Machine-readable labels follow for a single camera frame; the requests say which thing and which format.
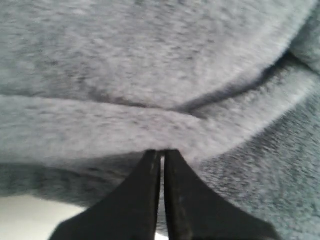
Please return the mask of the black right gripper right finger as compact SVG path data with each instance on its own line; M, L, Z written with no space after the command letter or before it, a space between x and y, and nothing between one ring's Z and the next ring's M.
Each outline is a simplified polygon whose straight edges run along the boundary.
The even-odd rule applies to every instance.
M277 240L268 222L235 207L211 190L178 150L164 161L164 205L171 240Z

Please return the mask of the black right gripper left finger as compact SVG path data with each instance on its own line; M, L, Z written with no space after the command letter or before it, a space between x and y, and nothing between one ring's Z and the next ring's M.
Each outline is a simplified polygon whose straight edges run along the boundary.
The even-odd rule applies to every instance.
M156 236L161 155L148 150L113 192L60 223L52 240L153 240Z

